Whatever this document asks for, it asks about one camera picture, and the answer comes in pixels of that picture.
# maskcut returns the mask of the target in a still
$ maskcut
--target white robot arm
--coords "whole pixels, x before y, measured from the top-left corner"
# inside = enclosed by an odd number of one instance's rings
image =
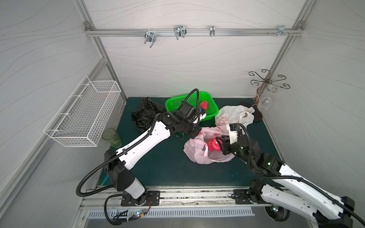
[[[198,100],[199,91],[197,89],[193,90],[187,98],[195,91]],[[151,128],[133,142],[118,149],[116,153],[112,150],[106,151],[104,155],[105,162],[93,169],[80,181],[76,188],[76,194],[85,197],[108,188],[115,188],[117,191],[129,193],[136,205],[142,205],[147,197],[147,189],[129,170],[150,149],[175,132],[183,132],[191,138],[198,135],[201,130],[198,124],[200,119],[205,117],[205,110],[188,104],[186,102],[187,98],[176,111],[156,115]],[[234,154],[247,164],[251,172],[260,178],[271,179],[298,195],[288,194],[261,181],[254,181],[245,194],[247,200],[253,203],[272,203],[275,205],[274,209],[276,205],[281,206],[306,217],[313,223],[318,224],[320,228],[351,228],[353,222],[351,216],[365,226],[364,220],[353,212],[355,203],[352,199],[333,195],[317,187],[293,171],[283,161],[271,154],[262,153],[257,141],[249,137],[246,128],[242,124],[230,124],[227,128],[229,129],[229,135],[217,137],[219,139],[217,142],[224,155]],[[81,187],[86,180],[103,167],[105,167],[105,171],[113,184],[92,192],[82,193]],[[109,196],[106,202],[114,196],[116,195]],[[112,221],[107,217],[106,203],[104,210],[106,218],[111,224],[120,225],[123,222]]]

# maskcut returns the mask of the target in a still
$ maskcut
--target red wire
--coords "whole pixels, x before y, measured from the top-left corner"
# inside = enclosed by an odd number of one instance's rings
[[[147,197],[147,199],[150,201],[150,205],[149,205],[149,207],[148,207],[148,210],[147,210],[147,212],[146,212],[146,214],[150,211],[150,209],[151,209],[151,206],[152,206],[152,202],[151,202],[151,199],[149,198],[149,197]]]

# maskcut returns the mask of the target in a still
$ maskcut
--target plastic bag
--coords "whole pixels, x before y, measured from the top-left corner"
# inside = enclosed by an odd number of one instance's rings
[[[152,126],[153,118],[157,113],[166,112],[166,108],[157,102],[151,101],[149,97],[144,97],[138,105],[137,112],[132,112],[132,122],[137,129],[145,132]]]
[[[232,123],[241,123],[245,127],[253,122],[255,112],[253,107],[247,108],[243,105],[224,106],[215,116],[215,125],[223,126]]]
[[[213,162],[228,162],[234,158],[233,154],[223,155],[221,151],[208,151],[207,141],[215,137],[228,135],[226,126],[202,127],[195,139],[189,139],[184,145],[184,152],[190,160],[198,164]]]

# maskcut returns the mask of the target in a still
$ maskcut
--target ventilation slot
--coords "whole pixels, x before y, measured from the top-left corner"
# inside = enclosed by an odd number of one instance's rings
[[[138,211],[136,209],[111,209],[108,210],[108,216],[114,217],[120,213],[128,215],[128,217],[135,215]],[[239,216],[255,216],[252,213],[250,206],[242,207],[211,207],[211,208],[151,208],[145,215],[145,218],[177,218],[177,217],[239,217]],[[89,212],[89,219],[104,218],[103,209],[91,209]]]

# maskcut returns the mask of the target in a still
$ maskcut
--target table surface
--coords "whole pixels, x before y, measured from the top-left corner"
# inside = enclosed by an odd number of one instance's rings
[[[142,99],[142,97],[128,98],[118,126],[118,134],[123,146],[141,134],[131,121],[131,112],[136,111]],[[164,105],[167,99],[151,98],[152,101],[161,105]],[[214,101],[219,109],[226,105],[237,105],[243,101],[253,104],[253,100],[250,98],[214,98]],[[215,127],[214,118],[203,121],[199,125]],[[279,158],[263,121],[248,125],[247,130],[250,136],[258,141],[262,152]],[[236,157],[229,162],[214,162],[208,165],[191,161],[183,152],[184,144],[188,139],[186,136],[183,140],[174,136],[165,139],[146,153],[131,169],[131,172],[145,186],[250,186],[254,179],[258,179],[248,170],[247,165]],[[106,173],[103,171],[99,185],[105,176]],[[272,186],[279,186],[273,181],[264,182]],[[111,181],[108,179],[104,185],[110,184]]]

